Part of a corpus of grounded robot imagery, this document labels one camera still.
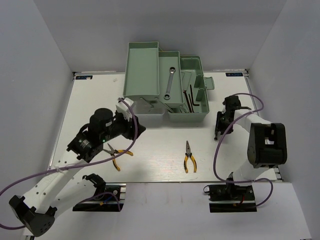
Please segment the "small silver wrench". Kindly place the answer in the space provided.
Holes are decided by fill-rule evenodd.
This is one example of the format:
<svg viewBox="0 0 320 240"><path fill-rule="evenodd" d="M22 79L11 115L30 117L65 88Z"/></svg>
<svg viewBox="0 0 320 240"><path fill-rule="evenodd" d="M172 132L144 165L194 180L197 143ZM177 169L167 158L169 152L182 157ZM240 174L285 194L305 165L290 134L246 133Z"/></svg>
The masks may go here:
<svg viewBox="0 0 320 240"><path fill-rule="evenodd" d="M215 131L214 131L214 140L215 140L215 141L218 140L218 133L219 133L218 130L215 130Z"/></svg>

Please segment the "short dark red hex key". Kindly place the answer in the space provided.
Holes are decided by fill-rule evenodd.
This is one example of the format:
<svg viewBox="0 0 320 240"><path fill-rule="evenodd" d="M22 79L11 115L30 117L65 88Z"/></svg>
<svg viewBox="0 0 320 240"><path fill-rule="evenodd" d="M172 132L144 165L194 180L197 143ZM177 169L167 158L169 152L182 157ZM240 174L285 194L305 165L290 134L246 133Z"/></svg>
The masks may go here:
<svg viewBox="0 0 320 240"><path fill-rule="evenodd" d="M189 85L189 88L190 88L190 99L191 99L191 104L192 104L192 106L195 106L195 107L200 106L200 104L195 103L194 95L193 95L193 87L192 87L191 84Z"/></svg>

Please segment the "long dark red hex key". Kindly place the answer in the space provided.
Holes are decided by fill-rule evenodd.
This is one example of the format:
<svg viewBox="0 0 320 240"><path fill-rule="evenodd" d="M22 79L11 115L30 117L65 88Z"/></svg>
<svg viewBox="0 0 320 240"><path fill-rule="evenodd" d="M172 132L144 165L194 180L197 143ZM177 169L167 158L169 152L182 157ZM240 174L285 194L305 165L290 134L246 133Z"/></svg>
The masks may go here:
<svg viewBox="0 0 320 240"><path fill-rule="evenodd" d="M193 113L192 106L190 104L190 101L189 101L188 94L187 94L186 90L183 90L182 92L184 94L184 97L185 97L189 112Z"/></svg>

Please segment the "large silver ratchet wrench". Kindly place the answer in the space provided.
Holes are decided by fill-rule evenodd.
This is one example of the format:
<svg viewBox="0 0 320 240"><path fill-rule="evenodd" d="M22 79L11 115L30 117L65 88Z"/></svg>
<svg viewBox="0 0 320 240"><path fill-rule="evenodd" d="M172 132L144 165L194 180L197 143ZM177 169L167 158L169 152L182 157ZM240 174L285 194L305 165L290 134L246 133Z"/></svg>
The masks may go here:
<svg viewBox="0 0 320 240"><path fill-rule="evenodd" d="M176 72L175 67L172 66L169 68L169 77L168 77L167 87L166 87L165 94L163 96L163 98L165 100L169 100L171 98L171 88L172 88L172 83L173 83L173 78L174 78L175 72Z"/></svg>

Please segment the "green toolbox with clear lid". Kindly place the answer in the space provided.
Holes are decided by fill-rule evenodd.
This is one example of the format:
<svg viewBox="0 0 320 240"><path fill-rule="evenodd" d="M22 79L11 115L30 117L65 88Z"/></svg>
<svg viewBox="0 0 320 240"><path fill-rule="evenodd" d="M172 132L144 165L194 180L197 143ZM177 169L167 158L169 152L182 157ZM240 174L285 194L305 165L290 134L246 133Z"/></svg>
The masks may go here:
<svg viewBox="0 0 320 240"><path fill-rule="evenodd" d="M165 100L169 69L176 72ZM190 113L183 90L193 90L195 113ZM206 77L198 55L181 55L179 51L162 50L157 41L130 42L128 44L123 96L138 103L144 114L166 111L176 123L200 123L210 112L208 91L214 90L212 77Z"/></svg>

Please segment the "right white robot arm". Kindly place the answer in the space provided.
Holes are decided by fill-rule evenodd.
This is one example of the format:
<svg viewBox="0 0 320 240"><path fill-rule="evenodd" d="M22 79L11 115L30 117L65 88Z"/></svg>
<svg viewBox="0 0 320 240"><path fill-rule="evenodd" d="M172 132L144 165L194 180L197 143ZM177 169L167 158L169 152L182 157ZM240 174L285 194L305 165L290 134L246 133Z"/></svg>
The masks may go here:
<svg viewBox="0 0 320 240"><path fill-rule="evenodd" d="M243 106L239 99L240 93L227 96L223 104L223 110L218 111L214 129L214 139L218 141L213 157L213 174L223 183L226 195L236 200L244 193L244 187L258 181L268 181L259 176L269 169L276 168L286 163L287 139L286 129L282 123L273 123L261 118L257 112L263 110L261 102L259 109L253 110ZM235 171L231 172L227 179L218 176L216 163L223 139L233 132L233 126L237 124L249 133L247 144L247 160Z"/></svg>

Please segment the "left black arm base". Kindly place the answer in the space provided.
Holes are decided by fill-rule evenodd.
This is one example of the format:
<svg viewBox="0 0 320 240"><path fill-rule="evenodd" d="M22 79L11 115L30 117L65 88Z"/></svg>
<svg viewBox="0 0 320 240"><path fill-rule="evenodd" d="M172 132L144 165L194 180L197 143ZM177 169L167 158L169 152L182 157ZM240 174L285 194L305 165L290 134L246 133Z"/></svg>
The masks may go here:
<svg viewBox="0 0 320 240"><path fill-rule="evenodd" d="M95 198L76 204L73 212L120 212L125 203L126 184L112 183L107 184L104 188L105 192L110 192L104 195L96 196Z"/></svg>

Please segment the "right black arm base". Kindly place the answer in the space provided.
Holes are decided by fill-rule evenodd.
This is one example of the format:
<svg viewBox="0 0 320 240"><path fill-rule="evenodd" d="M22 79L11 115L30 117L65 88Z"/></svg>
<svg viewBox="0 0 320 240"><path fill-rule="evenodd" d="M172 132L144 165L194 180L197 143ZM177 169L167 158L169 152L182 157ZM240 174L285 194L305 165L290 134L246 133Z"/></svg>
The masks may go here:
<svg viewBox="0 0 320 240"><path fill-rule="evenodd" d="M211 213L257 212L255 195L251 185L211 184L203 188L203 193L209 196L209 211Z"/></svg>

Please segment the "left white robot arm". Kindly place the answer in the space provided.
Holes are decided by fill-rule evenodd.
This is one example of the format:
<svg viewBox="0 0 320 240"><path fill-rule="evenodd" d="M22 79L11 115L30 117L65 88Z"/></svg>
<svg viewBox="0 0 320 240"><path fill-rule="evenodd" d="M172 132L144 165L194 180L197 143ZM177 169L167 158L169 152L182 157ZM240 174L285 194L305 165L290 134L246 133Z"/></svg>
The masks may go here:
<svg viewBox="0 0 320 240"><path fill-rule="evenodd" d="M145 127L139 124L132 107L119 102L116 111L108 108L95 110L89 122L84 124L67 145L64 155L42 179L23 195L14 195L9 206L17 219L35 237L44 235L55 220L66 210L81 201L105 196L105 181L97 174L83 177L67 193L61 191L84 167L93 165L92 160L103 151L105 143L123 136L135 141Z"/></svg>

